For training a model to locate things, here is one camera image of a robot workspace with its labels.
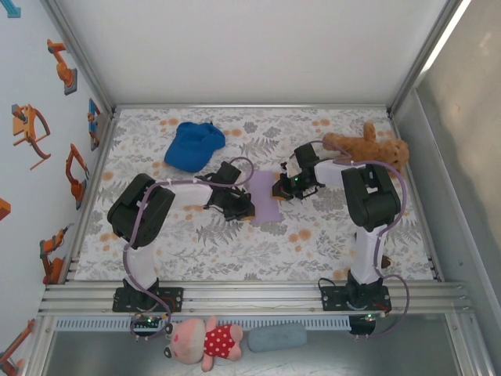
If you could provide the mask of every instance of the brown teddy bear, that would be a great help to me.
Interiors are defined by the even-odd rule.
[[[351,159],[355,162],[385,162],[395,168],[399,174],[402,174],[402,168],[409,160],[409,146],[407,143],[401,139],[387,139],[378,143],[376,141],[376,129],[371,121],[367,121],[363,125],[363,137],[346,137],[330,132],[323,137],[323,141],[333,143],[346,150],[351,154]],[[325,143],[323,147],[326,150],[335,150]]]

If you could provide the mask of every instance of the teddy bear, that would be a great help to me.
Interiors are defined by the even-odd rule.
[[[363,137],[347,137],[329,132],[323,137],[323,141],[333,143],[346,150],[351,154],[351,159],[355,162],[380,161],[388,163],[399,174],[402,174],[402,168],[409,160],[409,146],[407,143],[401,139],[387,139],[378,143],[376,141],[376,129],[371,121],[366,121],[363,125]],[[325,143],[323,147],[326,150],[335,150]]]
[[[202,360],[202,371],[211,370],[214,357],[231,361],[242,357],[240,341],[243,329],[239,325],[217,326],[212,316],[207,324],[199,318],[184,320],[179,324],[170,323],[165,328],[171,344],[164,349],[167,358],[174,358],[184,364],[195,364]]]

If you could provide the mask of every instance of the pink stuffed animal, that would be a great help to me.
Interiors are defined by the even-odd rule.
[[[165,330],[171,338],[171,344],[165,348],[165,356],[184,364],[195,364],[203,359],[203,372],[211,370],[215,356],[233,362],[239,360],[242,357],[242,327],[232,324],[216,327],[216,323],[216,317],[212,316],[207,325],[202,319],[169,324]]]

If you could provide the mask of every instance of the purple cloth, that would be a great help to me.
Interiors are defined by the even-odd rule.
[[[282,220],[279,203],[272,198],[273,184],[275,180],[271,171],[255,171],[247,183],[247,191],[250,192],[252,204],[256,208],[256,216],[252,220],[255,225]]]

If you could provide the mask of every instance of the blue cap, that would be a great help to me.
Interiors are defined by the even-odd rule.
[[[225,135],[212,123],[181,123],[164,161],[186,172],[198,172],[225,145]]]

